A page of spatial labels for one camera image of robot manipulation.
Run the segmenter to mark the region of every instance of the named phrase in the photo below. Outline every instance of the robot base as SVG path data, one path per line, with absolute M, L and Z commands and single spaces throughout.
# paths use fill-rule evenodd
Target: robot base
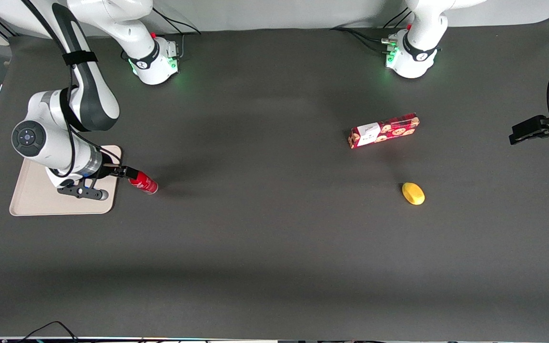
M 118 156 L 122 154 L 119 146 L 107 145 L 103 148 Z M 115 176 L 107 176 L 97 181 L 96 188 L 109 194 L 103 201 L 70 197 L 59 194 L 52 186 L 43 165 L 24 159 L 11 199 L 10 214 L 28 216 L 107 213 L 113 207 L 117 183 L 118 178 Z
M 402 41 L 407 32 L 408 30 L 406 29 L 400 30 L 397 33 L 389 35 L 389 39 Z M 433 65 L 433 58 L 437 53 L 437 50 L 435 50 L 433 54 L 428 56 L 424 61 L 415 61 L 414 58 L 412 58 L 412 55 L 410 55 L 401 45 L 395 48 L 388 48 L 388 50 L 390 50 L 390 53 L 387 55 L 385 67 L 395 70 L 399 76 L 407 79 L 416 79 L 423 76 L 423 74 L 427 72 L 427 69 L 431 68 Z
M 162 37 L 156 37 L 154 40 L 160 46 L 160 51 L 159 56 L 152 61 L 150 67 L 141 69 L 140 66 L 133 65 L 129 61 L 135 75 L 139 76 L 139 79 L 148 85 L 161 84 L 179 71 L 176 43 L 167 41 Z

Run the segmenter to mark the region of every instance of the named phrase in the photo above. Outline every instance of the red cookie box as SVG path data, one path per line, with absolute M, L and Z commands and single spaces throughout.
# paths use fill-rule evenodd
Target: red cookie box
M 410 135 L 414 133 L 419 123 L 416 113 L 410 113 L 389 120 L 357 126 L 351 130 L 348 142 L 351 149 L 355 149 L 358 146 Z

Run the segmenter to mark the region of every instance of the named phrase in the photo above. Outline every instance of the black strap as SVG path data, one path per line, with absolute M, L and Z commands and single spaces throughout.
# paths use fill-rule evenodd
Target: black strap
M 152 50 L 152 52 L 148 56 L 145 56 L 142 59 L 131 59 L 129 57 L 129 60 L 131 60 L 131 62 L 139 69 L 148 69 L 152 65 L 152 62 L 158 58 L 159 54 L 160 44 L 158 44 L 158 42 L 155 42 L 154 50 Z
M 67 65 L 85 63 L 87 61 L 99 61 L 92 51 L 78 50 L 63 55 L 63 60 Z
M 67 123 L 69 123 L 69 125 L 74 127 L 76 130 L 80 132 L 88 132 L 89 130 L 85 128 L 82 123 L 80 123 L 78 117 L 76 117 L 76 114 L 73 113 L 73 110 L 71 109 L 71 107 L 69 107 L 69 104 L 67 103 L 68 91 L 68 88 L 62 89 L 61 97 L 59 98 L 59 102 L 61 103 L 61 111 L 63 111 L 63 117 L 65 117 Z
M 404 39 L 403 39 L 402 42 L 404 44 L 404 49 L 410 55 L 412 55 L 412 58 L 415 61 L 425 61 L 425 60 L 427 60 L 427 58 L 429 58 L 429 56 L 431 56 L 431 54 L 433 54 L 433 52 L 437 49 L 437 47 L 435 47 L 433 49 L 429 49 L 429 50 L 421 50 L 421 49 L 415 48 L 414 46 L 410 45 L 410 42 L 408 41 L 408 33 L 407 32 L 404 35 Z

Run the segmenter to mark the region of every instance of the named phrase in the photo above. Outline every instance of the yellow object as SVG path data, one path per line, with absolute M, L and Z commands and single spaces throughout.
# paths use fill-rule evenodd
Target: yellow object
M 406 182 L 401 186 L 401 192 L 410 204 L 420 205 L 425 201 L 425 193 L 421 187 L 412 182 Z

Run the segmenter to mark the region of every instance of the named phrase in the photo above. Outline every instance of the beige tray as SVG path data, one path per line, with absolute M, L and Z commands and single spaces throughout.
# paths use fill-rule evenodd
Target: beige tray
M 119 146 L 105 145 L 103 148 L 122 157 Z M 107 176 L 96 183 L 97 189 L 104 189 L 109 197 L 103 201 L 78 199 L 59 194 L 46 174 L 43 165 L 24 159 L 18 181 L 11 198 L 10 214 L 25 215 L 61 215 L 61 214 L 103 214 L 113 207 L 118 178 Z

